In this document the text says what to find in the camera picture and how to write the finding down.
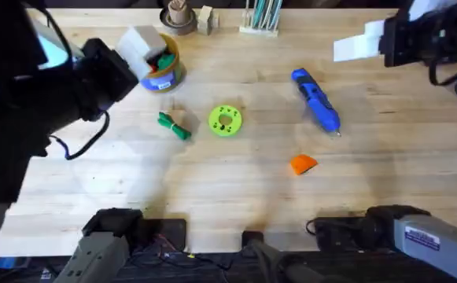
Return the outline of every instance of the tape roll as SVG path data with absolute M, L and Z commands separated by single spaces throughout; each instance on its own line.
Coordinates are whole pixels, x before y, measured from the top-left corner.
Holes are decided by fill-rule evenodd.
M 192 9 L 190 9 L 190 20 L 183 25 L 172 22 L 167 8 L 160 12 L 160 21 L 164 24 L 165 29 L 173 35 L 187 35 L 197 29 L 197 15 Z
M 220 120 L 222 116 L 230 117 L 231 121 L 229 123 L 222 123 Z M 241 129 L 242 114 L 233 106 L 221 105 L 211 111 L 208 123 L 215 134 L 221 137 L 229 137 Z

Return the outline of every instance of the black cable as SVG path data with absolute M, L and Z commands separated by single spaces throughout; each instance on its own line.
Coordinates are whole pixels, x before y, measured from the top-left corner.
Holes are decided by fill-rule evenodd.
M 21 273 L 21 272 L 23 272 L 23 271 L 24 271 L 24 270 L 15 269 L 15 270 L 10 270 L 10 271 L 8 271 L 8 272 L 6 272 L 6 273 L 4 273 L 4 274 L 0 274 L 0 281 L 3 280 L 3 279 L 5 279 L 5 278 L 7 278 L 7 277 L 9 277 L 9 276 L 12 275 L 12 274 L 19 274 L 19 273 Z
M 72 50 L 71 50 L 71 47 L 69 46 L 67 39 L 64 37 L 64 34 L 62 33 L 61 29 L 58 27 L 57 22 L 52 17 L 50 12 L 48 12 L 48 10 L 46 10 L 43 7 L 35 7 L 35 8 L 39 12 L 41 12 L 43 15 L 45 15 L 47 23 L 51 23 L 52 28 L 55 30 L 55 33 L 57 34 L 58 38 L 61 40 L 62 46 L 64 47 L 65 52 L 68 55 L 66 61 L 59 67 L 64 67 L 64 68 L 67 68 L 69 71 L 71 71 L 73 69 L 74 64 L 72 63 Z
M 204 266 L 207 266 L 205 264 L 197 264 L 197 265 L 194 265 L 194 266 L 188 266 L 188 265 L 182 265 L 182 264 L 177 264 L 177 263 L 173 263 L 171 261 L 168 261 L 162 257 L 158 257 L 158 259 L 162 262 L 162 263 L 166 263 L 168 265 L 171 265 L 171 266 L 174 266 L 174 267 L 178 267 L 178 268 L 183 268 L 183 269 L 188 269 L 188 270 L 196 270 L 196 269 L 199 269 L 199 268 L 202 268 Z
M 307 223 L 305 224 L 305 230 L 307 230 L 307 233 L 309 233 L 309 234 L 311 234 L 312 236 L 315 237 L 315 236 L 317 236 L 317 235 L 315 234 L 315 231 L 312 232 L 312 231 L 308 228 L 312 223 L 314 223 L 314 221 L 315 221 L 315 219 L 313 219 L 313 220 L 308 220 Z
M 221 272 L 221 278 L 223 279 L 223 282 L 230 283 L 230 281 L 228 280 L 228 277 L 227 277 L 227 272 L 225 270 L 220 270 L 219 272 Z
M 65 151 L 65 159 L 66 160 L 73 160 L 75 158 L 78 158 L 82 156 L 107 130 L 109 127 L 109 113 L 107 111 L 103 112 L 104 114 L 104 124 L 102 125 L 102 128 L 93 136 L 88 142 L 75 154 L 71 155 L 69 153 L 69 147 L 68 145 L 62 141 L 61 138 L 55 136 L 55 135 L 50 135 L 51 138 L 53 138 L 56 142 L 58 142 L 59 145 L 61 145 L 64 148 Z
M 443 82 L 438 82 L 437 75 L 436 75 L 436 70 L 437 70 L 437 65 L 438 61 L 440 59 L 434 59 L 431 61 L 431 64 L 429 65 L 429 81 L 434 85 L 434 86 L 448 86 L 454 82 L 457 81 L 457 73 L 455 75 L 452 75 L 451 77 L 447 78 Z
M 268 262 L 265 259 L 263 253 L 254 244 L 251 244 L 251 249 L 254 251 L 254 253 L 258 257 L 258 263 L 260 265 L 261 273 L 263 273 L 263 276 L 265 278 L 265 283 L 271 283 L 270 271 L 268 269 Z

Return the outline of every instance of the small container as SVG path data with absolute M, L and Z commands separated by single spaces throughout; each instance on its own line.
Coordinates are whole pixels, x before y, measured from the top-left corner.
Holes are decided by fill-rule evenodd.
M 173 53 L 175 58 L 166 69 L 149 73 L 141 80 L 141 84 L 152 92 L 164 93 L 172 90 L 181 82 L 183 73 L 179 61 L 179 48 L 174 39 L 164 34 L 160 34 L 160 36 L 167 43 L 169 52 Z

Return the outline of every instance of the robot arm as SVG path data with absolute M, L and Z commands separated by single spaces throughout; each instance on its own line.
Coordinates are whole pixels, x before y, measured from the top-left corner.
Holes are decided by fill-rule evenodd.
M 457 278 L 457 227 L 422 209 L 373 207 L 364 217 L 317 218 L 314 226 L 321 251 L 395 250 Z

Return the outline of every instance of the green rope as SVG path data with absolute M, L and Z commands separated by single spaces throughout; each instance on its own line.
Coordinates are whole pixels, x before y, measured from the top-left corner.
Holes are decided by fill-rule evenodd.
M 183 141 L 191 136 L 191 133 L 188 130 L 185 130 L 184 128 L 177 125 L 170 115 L 160 112 L 158 113 L 158 116 L 158 123 L 174 131 L 175 134 L 177 134 L 177 136 Z

